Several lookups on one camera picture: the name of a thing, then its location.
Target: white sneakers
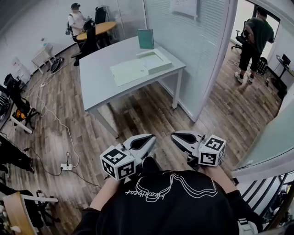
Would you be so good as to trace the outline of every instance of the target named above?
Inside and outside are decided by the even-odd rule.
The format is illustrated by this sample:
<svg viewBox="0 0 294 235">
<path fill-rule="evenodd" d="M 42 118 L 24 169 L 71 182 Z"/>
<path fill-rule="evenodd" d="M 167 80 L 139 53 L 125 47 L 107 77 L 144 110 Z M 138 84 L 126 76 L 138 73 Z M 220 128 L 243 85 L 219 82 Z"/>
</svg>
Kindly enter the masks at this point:
<svg viewBox="0 0 294 235">
<path fill-rule="evenodd" d="M 247 74 L 247 77 L 248 77 L 247 82 L 249 84 L 252 84 L 253 83 L 253 78 L 250 77 L 250 74 Z"/>
<path fill-rule="evenodd" d="M 243 78 L 240 78 L 240 73 L 235 72 L 234 75 L 235 75 L 235 78 L 237 79 L 237 81 L 242 84 L 243 83 Z M 248 78 L 247 82 L 249 84 L 252 84 L 253 83 L 253 78 L 250 77 L 250 74 L 247 74 L 247 78 Z"/>
<path fill-rule="evenodd" d="M 240 78 L 240 74 L 238 72 L 235 72 L 234 75 L 235 75 L 235 78 L 237 79 L 237 81 L 242 84 L 243 78 Z"/>
</svg>

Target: window blinds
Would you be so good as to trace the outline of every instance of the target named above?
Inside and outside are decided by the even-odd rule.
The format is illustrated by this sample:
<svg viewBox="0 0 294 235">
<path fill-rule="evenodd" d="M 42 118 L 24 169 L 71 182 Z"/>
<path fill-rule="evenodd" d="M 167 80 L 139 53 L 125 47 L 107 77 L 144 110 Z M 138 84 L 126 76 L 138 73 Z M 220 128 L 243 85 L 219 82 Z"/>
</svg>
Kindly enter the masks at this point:
<svg viewBox="0 0 294 235">
<path fill-rule="evenodd" d="M 144 0 L 147 26 L 154 40 L 175 55 L 186 69 L 180 100 L 188 114 L 201 105 L 223 37 L 229 0 L 198 0 L 198 18 L 170 11 L 170 0 Z M 163 81 L 173 91 L 175 79 Z"/>
</svg>

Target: white table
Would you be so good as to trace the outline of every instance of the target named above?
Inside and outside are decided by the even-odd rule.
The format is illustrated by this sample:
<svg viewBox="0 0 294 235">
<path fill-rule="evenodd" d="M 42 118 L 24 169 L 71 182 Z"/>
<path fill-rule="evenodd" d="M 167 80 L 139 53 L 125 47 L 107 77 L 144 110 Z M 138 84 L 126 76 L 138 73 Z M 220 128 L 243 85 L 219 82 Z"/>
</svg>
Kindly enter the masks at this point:
<svg viewBox="0 0 294 235">
<path fill-rule="evenodd" d="M 87 112 L 93 113 L 100 123 L 115 138 L 118 138 L 118 134 L 97 110 L 98 107 L 109 103 L 112 99 L 119 98 L 143 86 L 177 73 L 178 80 L 174 90 L 172 103 L 172 107 L 174 109 L 177 108 L 182 71 L 186 65 L 161 46 L 155 44 L 155 48 L 172 62 L 173 67 L 134 80 L 119 87 L 116 86 L 110 67 L 122 62 L 134 60 L 136 59 L 136 54 L 147 51 L 145 49 L 140 49 L 138 37 L 126 39 L 107 46 L 82 58 L 79 62 L 84 108 Z"/>
</svg>

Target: green book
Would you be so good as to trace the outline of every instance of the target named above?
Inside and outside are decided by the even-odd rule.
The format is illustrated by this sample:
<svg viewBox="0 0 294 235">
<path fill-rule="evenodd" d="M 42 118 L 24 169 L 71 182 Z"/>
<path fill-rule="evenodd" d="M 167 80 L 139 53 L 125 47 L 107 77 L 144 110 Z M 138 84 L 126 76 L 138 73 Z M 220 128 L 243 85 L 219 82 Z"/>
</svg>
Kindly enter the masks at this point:
<svg viewBox="0 0 294 235">
<path fill-rule="evenodd" d="M 139 45 L 141 49 L 154 49 L 154 39 L 152 29 L 138 30 Z"/>
</svg>

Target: man in green shirt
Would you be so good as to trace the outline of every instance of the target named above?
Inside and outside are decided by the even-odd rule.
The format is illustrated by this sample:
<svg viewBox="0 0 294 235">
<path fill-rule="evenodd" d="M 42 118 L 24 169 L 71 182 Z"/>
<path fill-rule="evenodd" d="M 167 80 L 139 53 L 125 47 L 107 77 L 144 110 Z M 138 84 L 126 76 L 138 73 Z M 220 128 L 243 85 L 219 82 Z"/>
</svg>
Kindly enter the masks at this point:
<svg viewBox="0 0 294 235">
<path fill-rule="evenodd" d="M 243 77 L 249 65 L 251 64 L 251 75 L 248 75 L 248 83 L 252 84 L 256 74 L 257 64 L 267 42 L 273 43 L 274 31 L 266 21 L 267 13 L 265 9 L 257 8 L 257 17 L 253 17 L 245 23 L 245 29 L 249 33 L 248 40 L 242 46 L 239 68 L 240 73 L 235 72 L 235 77 L 238 82 L 243 83 Z"/>
</svg>

